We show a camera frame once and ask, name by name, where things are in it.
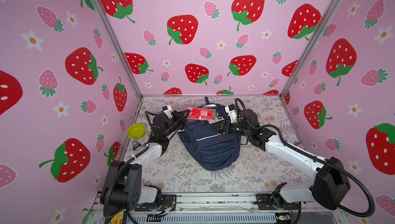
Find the red small card pack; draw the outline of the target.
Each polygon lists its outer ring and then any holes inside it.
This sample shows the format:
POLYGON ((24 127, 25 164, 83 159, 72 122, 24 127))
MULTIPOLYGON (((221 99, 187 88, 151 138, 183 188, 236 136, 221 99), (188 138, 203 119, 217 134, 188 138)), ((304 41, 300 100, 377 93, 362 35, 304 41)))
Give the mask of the red small card pack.
POLYGON ((187 119, 202 121, 216 120, 216 111, 214 109, 187 107, 186 111, 189 112, 187 119))

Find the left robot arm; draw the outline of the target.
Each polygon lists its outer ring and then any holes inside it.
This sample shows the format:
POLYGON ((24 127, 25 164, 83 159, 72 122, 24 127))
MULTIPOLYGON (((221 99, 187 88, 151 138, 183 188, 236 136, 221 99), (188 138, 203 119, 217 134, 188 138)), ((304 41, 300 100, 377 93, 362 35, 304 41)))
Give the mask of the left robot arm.
POLYGON ((152 114, 146 111, 145 114, 151 133, 144 149, 127 161, 115 160, 110 164, 100 195, 103 215, 107 219, 124 210, 132 211, 138 206, 150 210, 157 210, 162 206, 161 189, 144 185, 142 172, 165 153, 170 139, 184 129, 190 111, 173 111, 170 114, 152 114))

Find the green lid clear jar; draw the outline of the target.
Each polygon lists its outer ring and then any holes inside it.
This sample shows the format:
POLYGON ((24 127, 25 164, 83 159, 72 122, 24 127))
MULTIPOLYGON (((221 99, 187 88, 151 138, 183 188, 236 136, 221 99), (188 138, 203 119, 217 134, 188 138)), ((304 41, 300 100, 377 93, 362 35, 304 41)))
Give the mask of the green lid clear jar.
POLYGON ((142 123, 132 124, 127 130, 127 135, 131 139, 140 139, 145 135, 145 133, 146 127, 142 123))

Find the small dark snack packet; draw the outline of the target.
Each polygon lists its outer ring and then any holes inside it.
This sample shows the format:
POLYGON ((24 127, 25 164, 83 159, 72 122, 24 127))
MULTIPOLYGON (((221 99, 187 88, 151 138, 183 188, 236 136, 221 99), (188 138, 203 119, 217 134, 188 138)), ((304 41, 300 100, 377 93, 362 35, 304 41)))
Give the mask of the small dark snack packet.
POLYGON ((139 147, 141 147, 141 145, 140 145, 136 140, 133 140, 133 141, 132 141, 132 148, 133 148, 133 150, 135 151, 135 150, 137 150, 139 147))

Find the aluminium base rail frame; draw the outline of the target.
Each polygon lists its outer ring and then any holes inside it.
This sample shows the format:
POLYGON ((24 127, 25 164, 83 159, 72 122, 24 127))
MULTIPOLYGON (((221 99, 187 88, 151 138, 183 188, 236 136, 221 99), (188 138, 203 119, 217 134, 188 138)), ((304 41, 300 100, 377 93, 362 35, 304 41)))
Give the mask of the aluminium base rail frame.
POLYGON ((169 193, 157 211, 140 206, 112 219, 103 215, 96 199, 85 224, 349 224, 349 215, 330 211, 317 203, 291 203, 278 210, 268 203, 268 193, 169 193))

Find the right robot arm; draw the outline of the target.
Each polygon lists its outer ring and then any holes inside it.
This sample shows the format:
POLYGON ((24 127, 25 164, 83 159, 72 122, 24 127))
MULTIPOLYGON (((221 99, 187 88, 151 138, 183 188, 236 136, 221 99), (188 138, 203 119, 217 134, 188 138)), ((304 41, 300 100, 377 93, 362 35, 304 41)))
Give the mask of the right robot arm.
POLYGON ((284 209, 296 202, 316 202, 328 210, 341 209, 357 217, 370 217, 375 212, 375 202, 368 189, 349 172, 344 170, 340 160, 326 159, 309 153, 283 138, 282 131, 275 125, 253 126, 243 101, 235 99, 233 110, 228 111, 229 121, 221 121, 213 126, 221 134, 234 134, 247 138, 247 141, 262 151, 274 154, 298 167, 311 178, 310 183, 282 183, 272 192, 271 203, 277 209, 284 209), (351 189, 353 181, 364 193, 368 209, 364 212, 353 211, 341 201, 351 189))

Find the navy blue student backpack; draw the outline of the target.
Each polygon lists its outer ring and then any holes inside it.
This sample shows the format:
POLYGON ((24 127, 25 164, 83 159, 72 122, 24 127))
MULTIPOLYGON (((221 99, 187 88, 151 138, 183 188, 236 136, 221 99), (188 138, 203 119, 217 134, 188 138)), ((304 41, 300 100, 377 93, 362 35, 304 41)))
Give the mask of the navy blue student backpack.
POLYGON ((227 168, 239 157, 241 137, 220 133, 207 120, 188 119, 178 135, 188 152, 206 170, 227 168))

